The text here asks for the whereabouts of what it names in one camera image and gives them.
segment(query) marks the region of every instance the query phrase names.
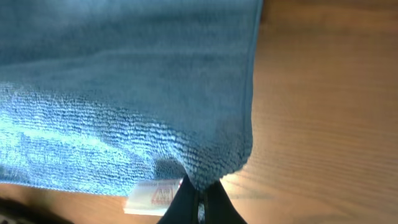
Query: blue towel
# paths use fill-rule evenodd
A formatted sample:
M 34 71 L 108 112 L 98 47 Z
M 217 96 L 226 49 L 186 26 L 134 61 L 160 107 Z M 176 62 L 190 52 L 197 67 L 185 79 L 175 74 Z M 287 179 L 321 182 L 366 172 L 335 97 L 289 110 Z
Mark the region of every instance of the blue towel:
M 261 0 L 2 0 L 0 182 L 197 189 L 252 148 Z

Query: wooden table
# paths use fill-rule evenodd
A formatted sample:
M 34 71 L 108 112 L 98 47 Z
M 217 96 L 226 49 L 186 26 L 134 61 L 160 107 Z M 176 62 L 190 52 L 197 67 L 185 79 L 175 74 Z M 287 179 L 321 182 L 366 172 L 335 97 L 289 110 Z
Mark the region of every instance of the wooden table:
M 398 1 L 267 3 L 254 149 L 223 179 L 249 223 L 398 223 Z M 75 223 L 155 223 L 124 198 L 0 186 Z

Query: black object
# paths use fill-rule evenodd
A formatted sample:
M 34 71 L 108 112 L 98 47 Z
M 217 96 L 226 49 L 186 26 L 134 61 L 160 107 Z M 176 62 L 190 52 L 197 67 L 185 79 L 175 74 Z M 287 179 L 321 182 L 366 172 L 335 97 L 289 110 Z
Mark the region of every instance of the black object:
M 200 203 L 205 206 L 204 222 L 206 224 L 246 223 L 233 207 L 220 181 L 200 192 L 195 190 L 186 175 L 172 204 L 158 224 L 197 224 L 199 223 L 198 208 Z
M 0 215 L 17 224 L 73 224 L 62 217 L 40 208 L 31 208 L 13 200 L 0 198 Z

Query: care label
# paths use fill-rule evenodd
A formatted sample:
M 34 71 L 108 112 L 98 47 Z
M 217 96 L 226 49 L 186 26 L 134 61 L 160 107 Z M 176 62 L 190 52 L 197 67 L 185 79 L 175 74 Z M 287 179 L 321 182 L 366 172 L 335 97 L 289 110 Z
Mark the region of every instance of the care label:
M 151 180 L 134 186 L 124 207 L 124 213 L 159 215 L 166 213 L 182 183 L 178 180 Z

